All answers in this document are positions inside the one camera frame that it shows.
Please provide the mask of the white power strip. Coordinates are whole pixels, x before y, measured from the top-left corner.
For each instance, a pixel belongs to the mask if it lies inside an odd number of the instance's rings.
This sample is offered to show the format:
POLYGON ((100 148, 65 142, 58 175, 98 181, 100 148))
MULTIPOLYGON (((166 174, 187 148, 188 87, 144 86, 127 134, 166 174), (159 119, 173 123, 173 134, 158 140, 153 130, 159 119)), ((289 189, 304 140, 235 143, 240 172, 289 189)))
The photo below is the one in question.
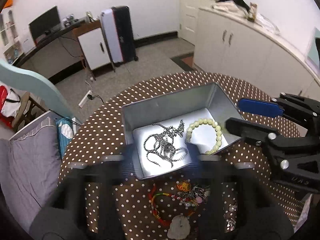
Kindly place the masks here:
POLYGON ((92 96, 93 95, 93 91, 92 90, 89 90, 86 94, 85 94, 85 96, 80 100, 80 102, 79 102, 79 104, 78 104, 78 106, 79 106, 79 108, 83 108, 84 107, 84 105, 87 103, 87 101, 89 100, 89 97, 88 96, 92 96))

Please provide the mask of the white jade pendant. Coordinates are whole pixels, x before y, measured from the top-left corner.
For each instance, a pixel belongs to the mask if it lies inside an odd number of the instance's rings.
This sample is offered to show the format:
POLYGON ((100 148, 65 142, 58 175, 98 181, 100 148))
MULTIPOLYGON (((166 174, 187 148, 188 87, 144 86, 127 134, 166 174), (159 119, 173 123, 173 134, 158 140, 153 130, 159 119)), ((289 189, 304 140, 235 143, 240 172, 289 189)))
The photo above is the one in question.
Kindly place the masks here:
POLYGON ((190 233, 190 223, 183 215, 175 216, 167 233, 169 239, 185 239, 190 233))

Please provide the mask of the red shopping bag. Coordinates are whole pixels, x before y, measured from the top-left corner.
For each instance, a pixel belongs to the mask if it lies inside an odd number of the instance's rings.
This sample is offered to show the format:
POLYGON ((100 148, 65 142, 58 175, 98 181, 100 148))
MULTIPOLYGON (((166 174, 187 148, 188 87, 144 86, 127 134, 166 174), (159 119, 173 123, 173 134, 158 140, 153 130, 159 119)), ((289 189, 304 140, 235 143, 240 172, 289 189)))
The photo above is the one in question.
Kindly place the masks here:
POLYGON ((4 85, 0 86, 0 96, 1 96, 1 104, 0 104, 0 120, 3 122, 8 128, 12 129, 11 123, 13 121, 12 117, 6 117, 2 114, 2 110, 4 108, 5 100, 8 96, 8 91, 4 85))

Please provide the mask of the white tote bag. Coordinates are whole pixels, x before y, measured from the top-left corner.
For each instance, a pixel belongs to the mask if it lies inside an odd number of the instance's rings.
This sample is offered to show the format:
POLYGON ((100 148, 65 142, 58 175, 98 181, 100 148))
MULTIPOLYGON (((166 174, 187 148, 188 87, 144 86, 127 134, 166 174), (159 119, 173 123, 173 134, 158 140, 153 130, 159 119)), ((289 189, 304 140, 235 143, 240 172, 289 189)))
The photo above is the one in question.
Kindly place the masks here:
POLYGON ((8 89, 8 96, 5 100, 4 108, 2 110, 2 114, 6 117, 13 117, 15 118, 20 106, 21 106, 21 97, 12 89, 8 89))

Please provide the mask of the orange knot charm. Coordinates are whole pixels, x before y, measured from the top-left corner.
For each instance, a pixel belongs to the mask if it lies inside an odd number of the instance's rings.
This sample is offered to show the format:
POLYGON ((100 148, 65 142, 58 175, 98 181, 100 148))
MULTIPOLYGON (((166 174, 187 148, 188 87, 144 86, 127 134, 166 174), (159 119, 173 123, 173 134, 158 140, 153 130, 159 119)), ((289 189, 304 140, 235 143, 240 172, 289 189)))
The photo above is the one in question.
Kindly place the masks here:
POLYGON ((177 184, 177 188, 181 192, 189 192, 191 190, 191 183, 189 181, 181 181, 177 184))

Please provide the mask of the long white cabinet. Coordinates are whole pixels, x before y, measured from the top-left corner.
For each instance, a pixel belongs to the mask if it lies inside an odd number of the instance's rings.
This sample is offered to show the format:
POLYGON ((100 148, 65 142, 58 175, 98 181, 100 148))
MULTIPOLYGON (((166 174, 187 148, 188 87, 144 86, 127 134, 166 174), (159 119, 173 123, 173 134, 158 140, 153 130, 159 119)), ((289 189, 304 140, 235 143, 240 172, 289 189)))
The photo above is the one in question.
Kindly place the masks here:
POLYGON ((232 14, 199 9, 194 64, 248 81, 270 96, 285 92, 319 100, 319 74, 297 48, 232 14))

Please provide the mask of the pale green board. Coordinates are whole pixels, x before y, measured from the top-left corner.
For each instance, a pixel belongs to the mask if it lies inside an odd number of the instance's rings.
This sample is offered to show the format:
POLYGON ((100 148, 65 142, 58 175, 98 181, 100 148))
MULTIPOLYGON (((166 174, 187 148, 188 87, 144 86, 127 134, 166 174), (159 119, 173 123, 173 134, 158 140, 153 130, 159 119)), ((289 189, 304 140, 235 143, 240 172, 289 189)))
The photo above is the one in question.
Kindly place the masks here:
POLYGON ((319 29, 314 28, 311 41, 309 43, 306 63, 319 75, 319 29))

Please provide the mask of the small white door cabinet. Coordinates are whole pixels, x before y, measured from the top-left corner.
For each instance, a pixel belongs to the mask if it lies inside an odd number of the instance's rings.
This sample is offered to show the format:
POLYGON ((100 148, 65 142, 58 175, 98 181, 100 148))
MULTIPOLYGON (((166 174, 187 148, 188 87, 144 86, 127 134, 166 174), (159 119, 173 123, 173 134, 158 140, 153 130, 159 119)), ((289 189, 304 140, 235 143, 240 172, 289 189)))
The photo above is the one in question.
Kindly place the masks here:
POLYGON ((79 42, 85 66, 88 69, 91 80, 96 80, 95 74, 103 68, 111 66, 115 72, 111 52, 105 38, 102 25, 99 20, 91 23, 83 23, 72 30, 73 35, 79 42))

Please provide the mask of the orange box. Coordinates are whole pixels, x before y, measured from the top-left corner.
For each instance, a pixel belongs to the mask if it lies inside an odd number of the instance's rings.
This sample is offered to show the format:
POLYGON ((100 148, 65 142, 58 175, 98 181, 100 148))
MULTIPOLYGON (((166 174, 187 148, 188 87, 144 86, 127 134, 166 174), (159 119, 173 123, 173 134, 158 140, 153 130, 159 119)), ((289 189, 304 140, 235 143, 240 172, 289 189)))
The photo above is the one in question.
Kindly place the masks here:
POLYGON ((4 8, 11 7, 13 5, 13 0, 7 0, 7 2, 4 5, 4 8))

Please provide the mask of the pink flower charm jewelry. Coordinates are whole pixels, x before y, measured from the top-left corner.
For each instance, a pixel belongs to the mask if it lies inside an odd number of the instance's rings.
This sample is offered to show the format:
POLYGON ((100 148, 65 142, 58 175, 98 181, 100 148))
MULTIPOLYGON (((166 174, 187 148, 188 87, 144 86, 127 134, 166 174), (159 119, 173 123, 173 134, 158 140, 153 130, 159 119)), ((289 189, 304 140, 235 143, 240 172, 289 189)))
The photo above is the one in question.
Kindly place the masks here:
POLYGON ((199 185, 194 185, 190 191, 185 193, 183 199, 186 207, 198 207, 206 203, 209 196, 210 188, 208 186, 200 187, 199 185))

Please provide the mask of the white black suitcase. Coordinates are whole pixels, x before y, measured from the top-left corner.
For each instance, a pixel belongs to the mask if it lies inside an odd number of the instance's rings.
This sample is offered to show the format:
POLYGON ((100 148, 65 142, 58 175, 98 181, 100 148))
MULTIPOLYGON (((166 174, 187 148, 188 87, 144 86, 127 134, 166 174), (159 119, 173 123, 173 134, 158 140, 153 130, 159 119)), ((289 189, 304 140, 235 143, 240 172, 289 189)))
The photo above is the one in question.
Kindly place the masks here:
POLYGON ((111 53, 112 62, 138 61, 128 6, 117 6, 103 10, 100 22, 111 53))

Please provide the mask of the pile of clothes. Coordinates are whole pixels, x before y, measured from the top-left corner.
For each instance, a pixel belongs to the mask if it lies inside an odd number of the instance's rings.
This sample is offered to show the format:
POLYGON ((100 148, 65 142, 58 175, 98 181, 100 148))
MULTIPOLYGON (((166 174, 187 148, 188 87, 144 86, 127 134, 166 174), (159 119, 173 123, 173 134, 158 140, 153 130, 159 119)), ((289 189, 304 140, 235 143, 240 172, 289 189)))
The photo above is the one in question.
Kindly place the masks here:
POLYGON ((212 8, 216 10, 245 10, 249 12, 249 5, 244 0, 215 0, 212 8))

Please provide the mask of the dark wooden desk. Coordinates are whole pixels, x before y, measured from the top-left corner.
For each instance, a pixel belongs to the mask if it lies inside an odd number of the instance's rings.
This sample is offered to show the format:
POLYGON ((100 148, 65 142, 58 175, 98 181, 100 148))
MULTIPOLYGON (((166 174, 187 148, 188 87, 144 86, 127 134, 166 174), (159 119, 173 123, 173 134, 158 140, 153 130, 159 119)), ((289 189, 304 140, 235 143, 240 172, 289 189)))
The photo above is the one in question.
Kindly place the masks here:
POLYGON ((26 63, 29 59, 31 59, 38 51, 40 51, 42 48, 56 40, 57 38, 62 37, 66 33, 72 31, 75 28, 78 28, 82 26, 85 23, 85 18, 78 19, 75 23, 71 24, 70 26, 60 29, 56 32, 53 32, 49 36, 46 36, 43 40, 39 42, 38 45, 36 45, 33 49, 28 51, 27 53, 23 53, 21 56, 19 56, 14 62, 13 66, 15 67, 21 67, 24 63, 26 63))

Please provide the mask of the light blue bunk bed frame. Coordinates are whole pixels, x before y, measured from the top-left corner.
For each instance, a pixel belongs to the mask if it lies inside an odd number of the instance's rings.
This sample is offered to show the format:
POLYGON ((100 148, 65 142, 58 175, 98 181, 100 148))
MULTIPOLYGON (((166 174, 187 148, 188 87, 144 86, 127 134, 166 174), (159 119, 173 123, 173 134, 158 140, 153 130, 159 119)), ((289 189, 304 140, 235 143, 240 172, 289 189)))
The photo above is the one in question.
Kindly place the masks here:
POLYGON ((40 97, 49 109, 58 114, 76 117, 60 91, 39 73, 15 67, 1 59, 1 81, 40 97))

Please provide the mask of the black computer monitor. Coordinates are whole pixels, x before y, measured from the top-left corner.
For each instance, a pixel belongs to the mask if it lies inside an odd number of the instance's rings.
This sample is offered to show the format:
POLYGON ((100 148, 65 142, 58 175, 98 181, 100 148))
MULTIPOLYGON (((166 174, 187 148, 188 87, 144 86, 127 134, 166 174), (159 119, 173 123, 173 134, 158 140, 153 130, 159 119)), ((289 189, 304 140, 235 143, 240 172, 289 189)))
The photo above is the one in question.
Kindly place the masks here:
POLYGON ((36 45, 60 29, 61 21, 57 6, 52 7, 29 23, 29 30, 36 45))

